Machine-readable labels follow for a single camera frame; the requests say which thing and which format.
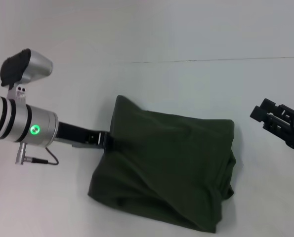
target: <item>black mount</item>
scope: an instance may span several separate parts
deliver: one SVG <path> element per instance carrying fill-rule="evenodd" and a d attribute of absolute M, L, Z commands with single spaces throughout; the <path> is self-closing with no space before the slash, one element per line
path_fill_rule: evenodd
<path fill-rule="evenodd" d="M 294 149 L 294 110 L 285 106 L 275 106 L 275 103 L 264 99 L 261 106 L 256 106 L 251 118 L 264 122 L 263 128 L 285 141 Z"/>
<path fill-rule="evenodd" d="M 110 149 L 114 139 L 107 131 L 94 131 L 59 122 L 55 141 L 68 143 L 77 148 Z"/>

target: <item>folded cloth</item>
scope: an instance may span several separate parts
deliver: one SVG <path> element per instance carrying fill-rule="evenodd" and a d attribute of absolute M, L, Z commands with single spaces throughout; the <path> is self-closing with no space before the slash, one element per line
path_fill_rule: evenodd
<path fill-rule="evenodd" d="M 144 111 L 118 96 L 115 141 L 93 173 L 88 195 L 109 207 L 215 233 L 236 160 L 231 120 Z"/>

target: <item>black stripe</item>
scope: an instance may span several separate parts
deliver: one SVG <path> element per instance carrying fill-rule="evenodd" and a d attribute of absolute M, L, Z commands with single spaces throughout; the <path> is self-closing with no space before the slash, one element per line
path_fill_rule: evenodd
<path fill-rule="evenodd" d="M 30 124 L 32 122 L 32 108 L 30 108 L 29 105 L 26 105 L 26 107 L 27 107 L 27 112 L 28 112 L 28 117 L 27 117 L 26 125 L 25 125 L 25 128 L 24 128 L 24 131 L 23 131 L 22 135 L 15 142 L 21 142 L 21 141 L 23 141 L 23 139 L 26 137 L 26 135 L 28 133 Z"/>
<path fill-rule="evenodd" d="M 5 119 L 6 119 L 6 114 L 7 114 L 7 101 L 4 97 L 2 98 L 2 102 L 3 102 L 3 110 L 2 110 L 2 116 L 0 117 L 0 131 L 4 125 Z"/>
<path fill-rule="evenodd" d="M 16 116 L 16 104 L 14 100 L 9 100 L 10 101 L 10 105 L 12 106 L 12 112 L 10 114 L 10 119 L 9 119 L 9 123 L 7 125 L 7 128 L 4 132 L 4 134 L 2 135 L 2 137 L 0 137 L 0 139 L 4 139 L 5 137 L 7 137 L 10 133 L 10 131 L 13 128 L 14 125 L 14 120 L 15 120 L 15 116 Z"/>

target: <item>cable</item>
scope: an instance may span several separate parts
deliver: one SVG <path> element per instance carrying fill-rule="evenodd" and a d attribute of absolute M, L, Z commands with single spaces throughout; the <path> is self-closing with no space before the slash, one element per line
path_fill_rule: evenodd
<path fill-rule="evenodd" d="M 46 150 L 48 151 L 48 153 L 56 160 L 56 163 L 52 163 L 52 162 L 48 162 L 48 164 L 51 165 L 58 165 L 59 164 L 59 160 L 57 159 L 57 157 L 46 147 Z"/>

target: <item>white wall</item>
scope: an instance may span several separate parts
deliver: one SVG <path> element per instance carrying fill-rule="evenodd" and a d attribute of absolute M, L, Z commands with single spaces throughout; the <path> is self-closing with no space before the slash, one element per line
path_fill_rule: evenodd
<path fill-rule="evenodd" d="M 294 150 L 249 118 L 264 98 L 294 108 L 294 58 L 282 59 L 294 57 L 294 0 L 0 0 L 0 66 L 27 47 L 54 62 L 28 86 L 28 103 L 61 121 L 108 129 L 118 94 L 153 111 L 232 119 L 236 193 L 218 235 L 294 237 Z M 210 236 L 90 199 L 101 151 L 53 144 L 52 167 L 14 165 L 17 149 L 0 141 L 0 237 Z"/>

